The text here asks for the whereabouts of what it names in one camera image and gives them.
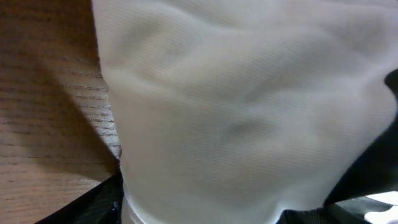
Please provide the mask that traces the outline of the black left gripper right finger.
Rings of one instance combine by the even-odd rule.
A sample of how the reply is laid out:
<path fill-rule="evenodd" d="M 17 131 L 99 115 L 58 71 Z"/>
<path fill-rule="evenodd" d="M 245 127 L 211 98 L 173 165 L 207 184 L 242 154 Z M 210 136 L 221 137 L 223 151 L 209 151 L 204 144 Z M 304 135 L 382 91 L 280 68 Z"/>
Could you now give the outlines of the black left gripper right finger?
<path fill-rule="evenodd" d="M 397 205 L 359 197 L 324 208 L 299 212 L 286 210 L 277 224 L 397 224 Z"/>

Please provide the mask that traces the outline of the white t-shirt with black print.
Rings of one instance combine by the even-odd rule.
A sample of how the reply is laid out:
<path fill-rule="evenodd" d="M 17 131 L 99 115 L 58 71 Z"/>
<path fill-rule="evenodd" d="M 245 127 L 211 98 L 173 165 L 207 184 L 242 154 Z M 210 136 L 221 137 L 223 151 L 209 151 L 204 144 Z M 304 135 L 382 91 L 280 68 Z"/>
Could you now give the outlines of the white t-shirt with black print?
<path fill-rule="evenodd" d="M 93 1 L 123 223 L 275 223 L 395 187 L 396 1 Z"/>

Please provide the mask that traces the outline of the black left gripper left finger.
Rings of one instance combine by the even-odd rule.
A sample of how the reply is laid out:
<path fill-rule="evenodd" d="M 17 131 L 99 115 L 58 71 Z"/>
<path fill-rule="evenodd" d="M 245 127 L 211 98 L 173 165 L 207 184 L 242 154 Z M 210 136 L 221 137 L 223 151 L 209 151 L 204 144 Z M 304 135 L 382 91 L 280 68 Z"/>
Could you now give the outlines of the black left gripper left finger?
<path fill-rule="evenodd" d="M 121 224 L 123 196 L 116 174 L 35 224 Z"/>

